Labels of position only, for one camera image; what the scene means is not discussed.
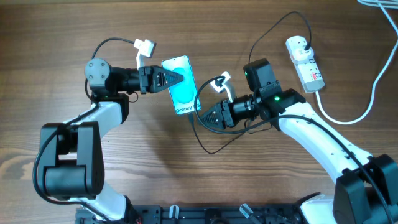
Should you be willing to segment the Galaxy smartphone with cyan screen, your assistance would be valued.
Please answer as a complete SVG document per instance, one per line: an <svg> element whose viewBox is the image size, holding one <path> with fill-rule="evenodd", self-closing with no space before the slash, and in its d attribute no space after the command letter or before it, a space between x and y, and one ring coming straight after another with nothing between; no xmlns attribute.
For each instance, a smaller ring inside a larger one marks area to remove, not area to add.
<svg viewBox="0 0 398 224"><path fill-rule="evenodd" d="M197 87L189 57L181 55L163 60L162 67L183 76L181 82L169 88L175 114L182 115L194 112L194 99L197 95Z"/></svg>

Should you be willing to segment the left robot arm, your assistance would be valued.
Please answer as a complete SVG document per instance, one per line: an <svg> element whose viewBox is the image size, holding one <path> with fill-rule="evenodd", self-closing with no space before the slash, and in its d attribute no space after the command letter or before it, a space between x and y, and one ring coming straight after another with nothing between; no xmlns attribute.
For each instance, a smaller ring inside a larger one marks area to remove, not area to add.
<svg viewBox="0 0 398 224"><path fill-rule="evenodd" d="M32 170L37 194L56 205L80 205L96 223L142 223L127 196L105 182L101 139L123 124L129 95L158 93L183 81L160 66L119 68L100 58L85 66L93 94L89 110L63 123L47 123Z"/></svg>

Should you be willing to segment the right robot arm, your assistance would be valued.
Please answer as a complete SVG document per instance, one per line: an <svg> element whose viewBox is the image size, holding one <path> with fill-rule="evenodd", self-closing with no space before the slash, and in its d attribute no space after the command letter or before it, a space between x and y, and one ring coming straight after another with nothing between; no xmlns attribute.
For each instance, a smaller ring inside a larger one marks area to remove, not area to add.
<svg viewBox="0 0 398 224"><path fill-rule="evenodd" d="M198 122L226 134L241 120L261 117L296 140L326 170L335 185L331 197L315 194L298 204L304 223L397 223L397 164L360 149L316 114L293 89L282 90L271 64L256 60L243 68L252 94L223 100Z"/></svg>

